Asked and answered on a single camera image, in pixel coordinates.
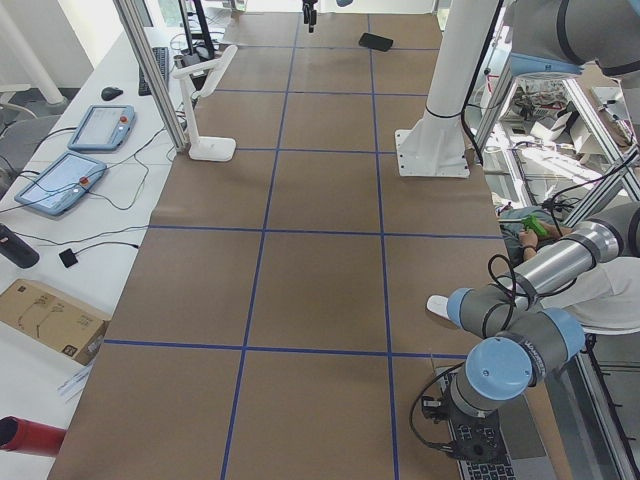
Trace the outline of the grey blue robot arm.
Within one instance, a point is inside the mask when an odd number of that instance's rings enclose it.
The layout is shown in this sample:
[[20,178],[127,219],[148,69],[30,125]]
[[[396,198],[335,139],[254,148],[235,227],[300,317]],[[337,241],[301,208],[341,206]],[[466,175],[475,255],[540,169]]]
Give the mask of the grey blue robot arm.
[[481,341],[450,380],[442,400],[445,416],[465,431],[452,455],[491,462],[505,447],[478,433],[499,428],[497,411],[563,366],[585,345],[575,316],[535,303],[598,264],[639,254],[639,205],[604,210],[523,262],[507,276],[479,288],[461,288],[446,301],[446,316]]

